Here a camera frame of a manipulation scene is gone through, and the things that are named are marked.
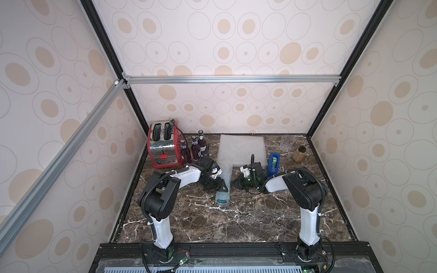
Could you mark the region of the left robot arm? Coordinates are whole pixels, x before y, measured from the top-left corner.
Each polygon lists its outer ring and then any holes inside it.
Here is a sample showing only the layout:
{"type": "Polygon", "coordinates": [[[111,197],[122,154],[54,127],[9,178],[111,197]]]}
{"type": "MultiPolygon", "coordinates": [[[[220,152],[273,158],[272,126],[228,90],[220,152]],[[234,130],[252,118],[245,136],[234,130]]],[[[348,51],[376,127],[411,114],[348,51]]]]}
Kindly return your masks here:
{"type": "Polygon", "coordinates": [[[169,215],[173,211],[181,188],[198,183],[206,191],[228,193],[222,169],[212,158],[202,157],[194,164],[169,172],[154,171],[139,200],[143,215],[152,228],[154,246],[166,250],[173,244],[169,215]]]}

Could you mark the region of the blue liquid glass bottle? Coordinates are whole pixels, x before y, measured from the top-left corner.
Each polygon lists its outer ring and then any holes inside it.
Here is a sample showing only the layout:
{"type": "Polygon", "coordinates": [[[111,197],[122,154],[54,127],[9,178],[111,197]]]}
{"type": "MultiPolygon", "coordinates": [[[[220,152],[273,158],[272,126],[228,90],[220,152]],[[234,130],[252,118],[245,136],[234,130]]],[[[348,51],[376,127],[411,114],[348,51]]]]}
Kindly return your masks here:
{"type": "Polygon", "coordinates": [[[229,200],[230,200],[230,193],[229,192],[216,192],[216,204],[219,206],[228,206],[229,200]]]}

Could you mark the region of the blue tape dispenser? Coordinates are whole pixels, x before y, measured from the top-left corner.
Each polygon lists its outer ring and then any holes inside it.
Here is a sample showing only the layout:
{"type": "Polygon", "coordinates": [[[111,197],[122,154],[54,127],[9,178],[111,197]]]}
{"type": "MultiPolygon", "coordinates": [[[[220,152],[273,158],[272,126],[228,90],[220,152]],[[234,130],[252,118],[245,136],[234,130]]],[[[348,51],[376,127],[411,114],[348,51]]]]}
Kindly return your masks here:
{"type": "Polygon", "coordinates": [[[271,153],[269,157],[269,164],[267,168],[267,177],[272,177],[279,173],[280,155],[271,153]]]}

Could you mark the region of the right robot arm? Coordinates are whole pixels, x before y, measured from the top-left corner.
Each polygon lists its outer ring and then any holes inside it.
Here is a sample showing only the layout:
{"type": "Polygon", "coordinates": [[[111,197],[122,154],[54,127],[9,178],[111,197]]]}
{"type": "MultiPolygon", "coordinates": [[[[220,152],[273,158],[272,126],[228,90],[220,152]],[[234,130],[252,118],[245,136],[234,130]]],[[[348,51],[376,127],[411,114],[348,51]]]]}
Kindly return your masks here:
{"type": "Polygon", "coordinates": [[[300,207],[300,232],[297,256],[307,262],[312,260],[322,248],[320,217],[327,191],[322,182],[307,168],[294,168],[267,177],[261,165],[244,165],[239,176],[231,182],[238,190],[258,193],[274,193],[288,190],[300,207]]]}

